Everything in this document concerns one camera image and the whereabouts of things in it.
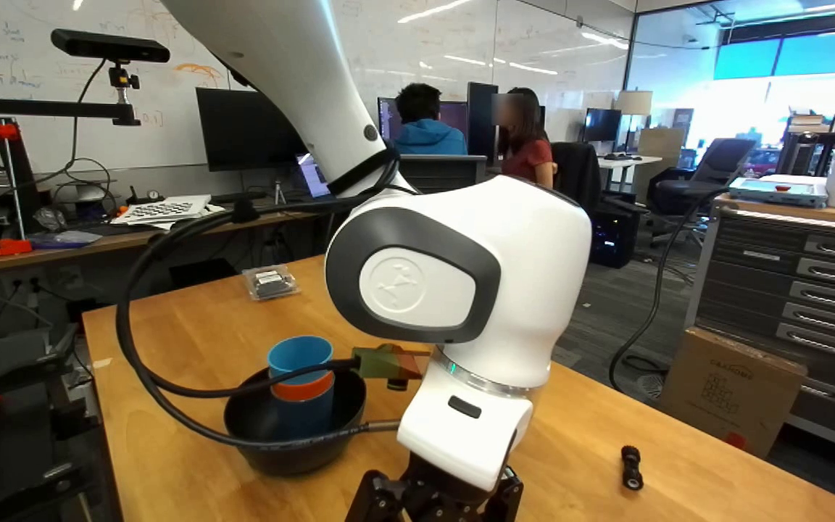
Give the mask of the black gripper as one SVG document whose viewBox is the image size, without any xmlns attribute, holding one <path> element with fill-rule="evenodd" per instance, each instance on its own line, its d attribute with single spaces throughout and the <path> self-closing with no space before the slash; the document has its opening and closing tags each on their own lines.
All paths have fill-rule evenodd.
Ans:
<svg viewBox="0 0 835 522">
<path fill-rule="evenodd" d="M 516 522 L 523 494 L 510 466 L 493 489 L 478 489 L 413 455 L 401 479 L 369 470 L 346 522 Z"/>
</svg>

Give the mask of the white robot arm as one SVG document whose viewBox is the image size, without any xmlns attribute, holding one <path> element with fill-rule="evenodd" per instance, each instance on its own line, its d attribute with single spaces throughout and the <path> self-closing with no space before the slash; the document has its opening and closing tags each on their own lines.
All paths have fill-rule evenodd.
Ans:
<svg viewBox="0 0 835 522">
<path fill-rule="evenodd" d="M 336 194 L 381 188 L 329 240 L 329 295 L 355 328 L 436 354 L 398 424 L 407 472 L 369 472 L 355 513 L 514 522 L 523 482 L 509 459 L 584 288 L 585 209 L 510 175 L 414 192 L 356 92 L 332 0 L 164 6 L 287 115 Z"/>
</svg>

